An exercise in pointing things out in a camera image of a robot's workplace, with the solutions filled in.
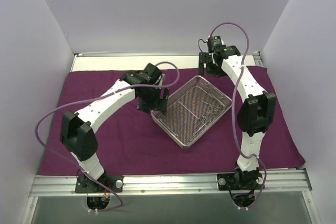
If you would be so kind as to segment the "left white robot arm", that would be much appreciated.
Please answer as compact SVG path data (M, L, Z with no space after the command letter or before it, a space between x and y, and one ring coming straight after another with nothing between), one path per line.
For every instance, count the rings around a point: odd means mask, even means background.
M151 64L144 70L126 72L100 97L85 101L86 107L63 115L61 143L89 176L87 186L92 191L100 192L106 185L105 170L97 155L96 132L110 116L135 99L142 112L165 113L170 90L163 85L163 79L164 73Z

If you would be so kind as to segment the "metal mesh instrument tray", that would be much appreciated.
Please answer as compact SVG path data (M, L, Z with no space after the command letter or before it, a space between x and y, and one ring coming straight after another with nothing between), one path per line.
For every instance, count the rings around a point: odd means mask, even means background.
M193 132L194 122L205 111L206 106L221 107L212 123L200 131ZM191 147L232 106L232 99L221 92L202 76L194 76L169 96L166 115L151 111L153 121L181 148Z

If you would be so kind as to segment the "purple cloth wrap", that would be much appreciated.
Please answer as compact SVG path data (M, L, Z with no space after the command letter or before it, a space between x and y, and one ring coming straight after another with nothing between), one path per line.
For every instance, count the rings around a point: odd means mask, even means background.
M257 82L268 92L274 87L267 69L248 67ZM68 74L58 106L101 96L124 71L75 71ZM48 146L75 161L60 141L61 119L68 110L77 111L85 104L70 106L55 113ZM97 132L97 155L110 175L154 175L231 172L238 158L229 110L190 148L180 148L149 114L136 109L137 100L126 104L111 116ZM272 125L263 138L261 160L266 168L298 168L305 164L290 135L279 103ZM46 151L38 175L76 175L70 161Z

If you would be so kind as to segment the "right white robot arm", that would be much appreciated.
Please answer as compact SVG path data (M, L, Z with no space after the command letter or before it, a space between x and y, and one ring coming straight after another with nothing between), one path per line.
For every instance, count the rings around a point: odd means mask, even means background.
M259 176L262 140L272 124L276 95L267 92L245 66L245 57L222 47L198 55L198 72L218 76L226 74L234 86L232 97L232 126L239 151L237 172L233 175L236 187L244 189Z

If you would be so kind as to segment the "silver surgical scissors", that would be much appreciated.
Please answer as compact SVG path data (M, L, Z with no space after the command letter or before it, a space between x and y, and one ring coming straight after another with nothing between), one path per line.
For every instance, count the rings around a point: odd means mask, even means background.
M194 124L197 125L204 125L208 122L214 120L215 116L220 111L221 107L214 106L208 104L205 108L205 111L201 114L201 116L194 122Z

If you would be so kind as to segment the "silver surgical forceps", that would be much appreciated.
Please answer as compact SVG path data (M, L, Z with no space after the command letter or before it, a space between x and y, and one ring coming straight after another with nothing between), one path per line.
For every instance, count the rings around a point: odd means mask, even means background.
M193 132L200 131L204 126L206 126L209 123L212 123L214 121L213 117L210 117L210 115L201 116L199 119L196 120L195 127L193 129Z

